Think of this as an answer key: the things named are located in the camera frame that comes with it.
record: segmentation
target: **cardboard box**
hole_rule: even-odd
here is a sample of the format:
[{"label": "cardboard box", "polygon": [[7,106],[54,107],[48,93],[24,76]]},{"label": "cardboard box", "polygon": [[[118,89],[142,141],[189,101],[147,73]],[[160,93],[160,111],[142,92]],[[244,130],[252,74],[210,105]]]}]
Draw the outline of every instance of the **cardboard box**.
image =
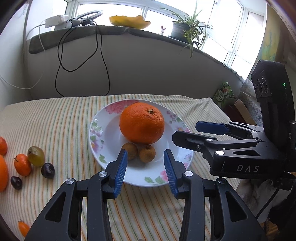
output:
[{"label": "cardboard box", "polygon": [[256,126],[256,123],[253,120],[253,118],[251,117],[248,109],[245,107],[244,103],[240,99],[238,99],[234,103],[234,106],[237,108],[237,110],[239,111],[240,115],[245,120],[246,124]]}]

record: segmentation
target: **orange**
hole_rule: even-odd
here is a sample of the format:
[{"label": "orange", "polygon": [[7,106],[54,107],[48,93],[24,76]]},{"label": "orange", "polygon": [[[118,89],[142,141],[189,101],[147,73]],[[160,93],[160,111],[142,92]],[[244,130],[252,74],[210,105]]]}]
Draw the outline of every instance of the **orange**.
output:
[{"label": "orange", "polygon": [[8,183],[8,169],[3,156],[0,155],[0,192],[3,192]]},{"label": "orange", "polygon": [[18,154],[15,157],[14,161],[15,170],[21,176],[28,176],[32,171],[31,163],[28,160],[28,157],[25,154]]},{"label": "orange", "polygon": [[30,227],[23,220],[19,220],[18,226],[19,226],[19,230],[20,230],[21,234],[24,237],[26,237],[27,236],[27,233],[30,230]]},{"label": "orange", "polygon": [[139,102],[124,109],[120,115],[119,127],[130,142],[149,145],[162,137],[165,122],[159,109]]},{"label": "orange", "polygon": [[0,137],[0,155],[5,155],[7,153],[7,144],[3,137]]}]

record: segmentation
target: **black cable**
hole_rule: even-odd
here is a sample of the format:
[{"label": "black cable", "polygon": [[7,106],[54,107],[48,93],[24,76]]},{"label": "black cable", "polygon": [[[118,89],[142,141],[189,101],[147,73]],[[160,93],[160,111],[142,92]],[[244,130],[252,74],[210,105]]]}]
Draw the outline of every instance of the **black cable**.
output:
[{"label": "black cable", "polygon": [[[60,41],[59,41],[59,44],[58,44],[58,47],[57,47],[58,56],[59,56],[59,45],[61,44],[61,41],[62,41],[63,37],[64,37],[69,31],[71,31],[72,28],[73,28],[73,23],[72,23],[72,21],[71,21],[71,27],[70,27],[70,28],[64,33],[64,35],[61,37],[61,39],[60,39]],[[56,74],[56,77],[55,77],[54,87],[55,87],[56,91],[57,91],[62,97],[65,97],[65,96],[63,96],[63,95],[58,91],[58,89],[57,89],[57,76],[58,76],[58,73],[59,73],[60,68],[61,68],[61,62],[60,62],[60,64],[59,64],[59,68],[58,68],[58,70],[57,70],[57,74]]]},{"label": "black cable", "polygon": [[259,216],[262,214],[262,212],[264,211],[264,209],[266,209],[266,207],[270,204],[270,202],[274,199],[274,197],[276,196],[276,194],[279,192],[279,188],[277,188],[274,193],[272,194],[272,196],[270,197],[270,199],[266,202],[266,204],[260,209],[259,213],[257,213],[256,215],[256,219],[259,218]]},{"label": "black cable", "polygon": [[[58,76],[58,73],[59,73],[59,70],[60,70],[60,67],[62,66],[62,68],[64,69],[64,70],[66,70],[67,72],[74,72],[74,71],[76,71],[77,69],[79,69],[82,65],[84,65],[96,52],[97,52],[97,50],[98,50],[98,33],[97,33],[97,29],[96,29],[96,50],[95,50],[95,52],[89,57],[89,58],[87,58],[79,67],[77,67],[76,69],[74,69],[74,70],[68,70],[68,69],[66,69],[66,68],[64,68],[64,66],[63,66],[63,64],[62,64],[62,55],[63,55],[63,50],[64,50],[64,42],[65,42],[65,39],[78,27],[78,26],[76,26],[72,31],[70,31],[72,28],[73,28],[73,22],[70,20],[70,22],[71,22],[71,27],[70,27],[70,29],[68,30],[68,31],[66,31],[65,33],[64,33],[64,35],[62,36],[62,38],[60,39],[60,41],[59,41],[59,44],[58,44],[58,48],[57,48],[57,54],[58,54],[58,59],[59,59],[59,68],[58,68],[58,71],[57,71],[57,74],[56,74],[56,78],[55,78],[55,89],[56,89],[56,91],[61,95],[61,96],[63,96],[59,91],[58,91],[58,89],[57,89],[57,76]],[[67,34],[67,32],[69,32],[68,33],[68,35],[64,38],[64,40],[63,40],[63,43],[62,43],[62,53],[61,53],[61,57],[59,56],[59,46],[60,46],[60,43],[61,43],[61,41],[62,41],[62,39],[63,39],[63,37]],[[102,33],[101,33],[101,31],[100,31],[100,29],[99,29],[99,32],[100,32],[100,35],[101,35],[101,45],[100,45],[100,50],[101,50],[101,56],[102,56],[102,59],[103,59],[103,62],[104,62],[104,65],[105,65],[105,68],[106,68],[106,72],[107,72],[107,76],[108,76],[108,83],[109,83],[109,90],[108,90],[108,92],[106,93],[106,95],[110,92],[110,77],[109,77],[109,72],[108,72],[108,68],[107,68],[107,65],[106,65],[106,63],[105,63],[105,59],[104,59],[104,56],[103,56],[103,53],[102,53]]]},{"label": "black cable", "polygon": [[108,90],[108,92],[107,92],[107,94],[109,94],[109,92],[110,92],[110,77],[109,77],[109,72],[108,72],[108,68],[107,68],[107,65],[106,65],[106,63],[105,63],[105,60],[104,60],[104,56],[103,56],[103,53],[102,53],[102,33],[101,33],[101,30],[100,30],[100,28],[99,28],[99,26],[97,25],[97,23],[95,22],[95,21],[93,21],[95,24],[96,24],[96,28],[98,28],[98,30],[99,30],[99,32],[100,32],[100,35],[101,35],[101,47],[100,47],[100,50],[101,50],[101,56],[102,56],[102,60],[103,60],[103,62],[104,62],[104,65],[105,65],[105,68],[106,68],[106,72],[107,72],[107,76],[108,76],[108,83],[109,83],[109,90]]},{"label": "black cable", "polygon": [[82,65],[84,65],[92,56],[94,56],[94,54],[97,52],[97,50],[98,50],[98,47],[99,47],[99,44],[98,44],[98,33],[97,33],[97,31],[96,31],[96,50],[94,51],[94,53],[91,55],[91,56],[89,56],[80,66],[78,66],[76,69],[73,69],[73,70],[68,70],[68,69],[66,69],[64,66],[63,66],[63,64],[62,64],[62,60],[60,59],[60,57],[59,57],[59,52],[58,52],[58,58],[59,58],[59,62],[60,62],[60,64],[61,64],[61,66],[62,66],[62,68],[64,69],[64,70],[66,70],[67,72],[74,72],[74,71],[76,71],[77,69],[79,69]]}]

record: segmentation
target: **white plate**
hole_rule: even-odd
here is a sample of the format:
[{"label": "white plate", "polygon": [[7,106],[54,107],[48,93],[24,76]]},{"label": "white plate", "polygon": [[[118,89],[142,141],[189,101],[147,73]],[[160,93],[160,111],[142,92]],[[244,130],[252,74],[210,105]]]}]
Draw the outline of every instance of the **white plate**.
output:
[{"label": "white plate", "polygon": [[154,102],[128,99],[113,102],[101,109],[93,118],[89,128],[89,143],[91,151],[101,165],[106,169],[109,162],[115,161],[123,144],[129,142],[120,132],[119,117],[124,108],[136,102],[143,102],[157,107],[165,120],[165,131],[162,137],[152,146],[156,156],[149,163],[142,163],[138,157],[128,162],[124,182],[140,187],[156,187],[168,183],[163,164],[163,153],[171,149],[175,159],[189,167],[193,151],[175,146],[172,135],[175,131],[190,132],[186,124],[172,111]]}]

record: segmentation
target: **wall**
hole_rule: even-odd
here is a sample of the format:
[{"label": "wall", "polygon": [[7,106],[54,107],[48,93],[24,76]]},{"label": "wall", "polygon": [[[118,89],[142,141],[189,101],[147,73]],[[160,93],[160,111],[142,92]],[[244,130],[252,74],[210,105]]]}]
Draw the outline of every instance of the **wall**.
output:
[{"label": "wall", "polygon": [[[123,35],[103,35],[102,52],[108,67],[109,94],[185,95],[213,97],[221,83],[228,81],[238,95],[242,82],[235,73],[204,54],[156,39]],[[64,44],[63,65],[77,68],[96,48],[95,35]],[[45,68],[44,78],[31,90],[34,99],[61,97],[54,87],[59,61],[57,47],[38,54],[28,53],[30,79]],[[108,78],[100,49],[80,69],[61,68],[57,88],[64,96],[98,96],[108,91]]]},{"label": "wall", "polygon": [[[30,0],[30,8],[26,22],[26,33],[32,28],[38,26],[43,20],[53,16],[53,1],[52,0]],[[40,33],[48,32],[50,28],[40,27]],[[39,28],[32,30],[28,39],[39,33]]]},{"label": "wall", "polygon": [[[28,4],[10,19],[0,35],[0,75],[9,83],[26,88],[22,57],[22,40]],[[31,100],[28,90],[20,90],[0,80],[0,112],[9,104]]]}]

